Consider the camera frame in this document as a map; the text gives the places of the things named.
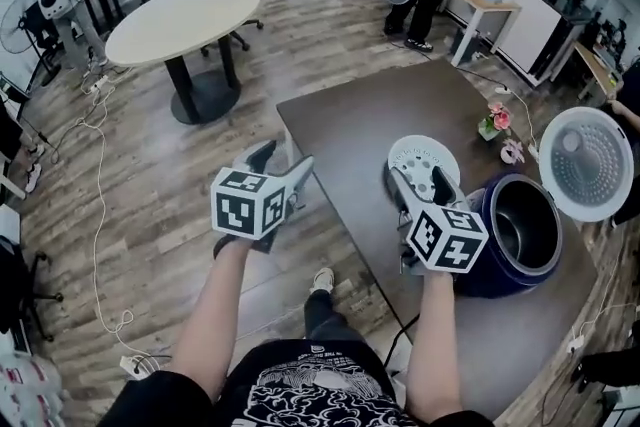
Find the small vase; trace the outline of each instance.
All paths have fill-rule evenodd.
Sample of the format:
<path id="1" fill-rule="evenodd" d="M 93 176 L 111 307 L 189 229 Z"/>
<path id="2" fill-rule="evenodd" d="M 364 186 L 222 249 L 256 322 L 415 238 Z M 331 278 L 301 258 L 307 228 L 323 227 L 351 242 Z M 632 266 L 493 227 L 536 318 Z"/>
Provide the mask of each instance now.
<path id="1" fill-rule="evenodd" d="M 500 130 L 496 130 L 493 126 L 493 123 L 487 120 L 487 118 L 483 119 L 478 123 L 478 133 L 482 136 L 485 141 L 491 141 L 495 139 Z"/>

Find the wooden floor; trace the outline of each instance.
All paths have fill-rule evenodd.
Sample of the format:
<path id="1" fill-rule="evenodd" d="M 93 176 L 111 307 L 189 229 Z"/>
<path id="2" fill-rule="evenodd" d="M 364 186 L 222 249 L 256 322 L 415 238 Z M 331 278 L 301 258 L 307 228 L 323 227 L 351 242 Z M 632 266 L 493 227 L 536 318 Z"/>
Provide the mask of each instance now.
<path id="1" fill-rule="evenodd" d="M 171 351 L 211 263 L 216 235 L 211 230 L 209 184 L 220 167 L 229 165 L 244 148 L 270 138 L 283 141 L 277 103 L 424 59 L 398 47 L 401 40 L 390 42 L 382 35 L 387 9 L 384 0 L 262 0 L 258 15 L 264 30 L 241 28 L 251 51 L 234 46 L 243 83 L 241 99 L 223 121 L 204 127 L 184 126 L 171 116 L 174 90 L 163 65 L 120 77 L 102 126 L 107 141 L 102 166 L 107 215 L 97 260 L 107 326 L 114 328 L 125 309 L 135 315 L 135 321 L 120 333 L 127 343 L 154 354 Z M 448 18 L 436 20 L 433 58 L 446 54 L 445 39 L 455 30 Z M 198 73 L 219 67 L 219 56 L 211 52 L 205 59 L 194 53 L 187 65 Z M 558 112 L 576 103 L 578 86 L 543 85 L 532 91 L 495 57 L 475 62 L 471 68 L 522 95 L 538 135 Z M 494 83 L 468 78 L 488 99 L 505 100 L 495 94 Z M 53 142 L 90 110 L 91 98 L 77 84 L 74 72 L 63 72 L 54 84 L 36 92 L 25 111 Z M 507 103 L 515 114 L 517 133 L 528 140 L 522 105 L 513 98 Z M 88 122 L 99 121 L 102 114 L 99 107 Z M 39 281 L 65 295 L 61 305 L 41 306 L 45 324 L 56 339 L 36 345 L 62 373 L 70 394 L 65 405 L 69 425 L 94 425 L 125 382 L 118 362 L 126 351 L 98 320 L 92 282 L 94 235 L 102 216 L 96 185 L 101 149 L 96 131 L 72 131 L 61 145 L 60 161 L 51 164 L 51 152 L 47 154 L 37 190 L 17 207 L 23 216 L 27 253 L 43 249 L 51 256 Z M 284 152 L 279 149 L 271 169 L 284 166 Z M 348 234 L 317 188 L 311 188 L 307 202 L 281 230 L 270 256 L 250 257 L 236 361 L 262 340 L 302 334 L 302 305 L 310 281 L 326 265 L 336 271 L 338 309 L 381 353 L 398 328 Z M 630 250 L 637 243 L 637 225 L 615 233 L 602 224 L 581 229 L 600 278 L 577 329 L 595 316 L 618 257 L 620 264 L 605 305 L 635 302 L 631 282 L 636 265 Z M 633 316 L 633 308 L 614 309 L 601 317 L 592 337 L 585 328 L 590 336 L 587 350 L 622 347 Z M 539 425 L 543 394 L 551 387 L 548 422 L 569 386 L 567 374 L 574 363 L 559 348 L 497 424 Z M 582 395 L 569 393 L 551 425 L 596 425 L 599 391 L 594 385 Z"/>

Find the white lid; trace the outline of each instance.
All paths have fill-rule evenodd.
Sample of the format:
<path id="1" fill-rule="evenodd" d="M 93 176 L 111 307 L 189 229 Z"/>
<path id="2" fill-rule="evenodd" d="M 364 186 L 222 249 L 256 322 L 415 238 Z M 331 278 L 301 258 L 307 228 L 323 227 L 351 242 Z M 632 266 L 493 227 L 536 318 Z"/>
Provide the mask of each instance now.
<path id="1" fill-rule="evenodd" d="M 435 192 L 431 172 L 440 166 L 457 185 L 460 168 L 453 154 L 442 143 L 424 135 L 408 135 L 391 147 L 389 169 L 397 167 L 407 177 L 416 194 L 425 201 L 433 200 Z"/>
<path id="2" fill-rule="evenodd" d="M 540 177 L 556 206 L 584 222 L 615 214 L 633 181 L 633 154 L 607 114 L 574 107 L 556 116 L 540 142 Z"/>

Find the dark wooden table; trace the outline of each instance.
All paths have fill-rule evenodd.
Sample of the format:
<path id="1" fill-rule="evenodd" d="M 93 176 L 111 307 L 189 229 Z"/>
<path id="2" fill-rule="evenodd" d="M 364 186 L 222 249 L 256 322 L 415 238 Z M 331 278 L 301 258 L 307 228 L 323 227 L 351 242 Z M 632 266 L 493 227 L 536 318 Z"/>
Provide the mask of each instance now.
<path id="1" fill-rule="evenodd" d="M 487 102 L 446 61 L 394 68 L 295 98 L 278 112 L 349 231 L 398 320 L 419 313 L 422 281 L 399 274 L 398 213 L 382 185 L 389 149 L 422 134 L 456 157 L 466 193 L 506 169 L 499 143 L 477 135 Z M 539 181 L 535 161 L 520 171 Z M 571 330 L 595 282 L 573 221 L 561 215 L 564 248 L 556 273 L 537 289 L 502 299 L 459 297 L 458 354 L 465 407 L 497 418 L 533 381 Z"/>

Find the electric fan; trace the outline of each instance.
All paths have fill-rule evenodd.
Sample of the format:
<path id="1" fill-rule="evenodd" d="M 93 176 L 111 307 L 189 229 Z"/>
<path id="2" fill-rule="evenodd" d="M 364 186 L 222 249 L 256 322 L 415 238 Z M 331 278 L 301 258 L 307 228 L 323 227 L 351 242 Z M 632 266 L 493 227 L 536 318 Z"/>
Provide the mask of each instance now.
<path id="1" fill-rule="evenodd" d="M 49 84 L 60 71 L 59 65 L 52 67 L 47 62 L 34 41 L 34 37 L 37 39 L 42 30 L 47 30 L 49 23 L 51 22 L 47 21 L 40 11 L 38 0 L 14 0 L 2 17 L 0 24 L 0 43 L 7 52 L 21 54 L 33 47 L 39 62 L 47 70 L 47 77 L 41 84 L 42 86 Z"/>

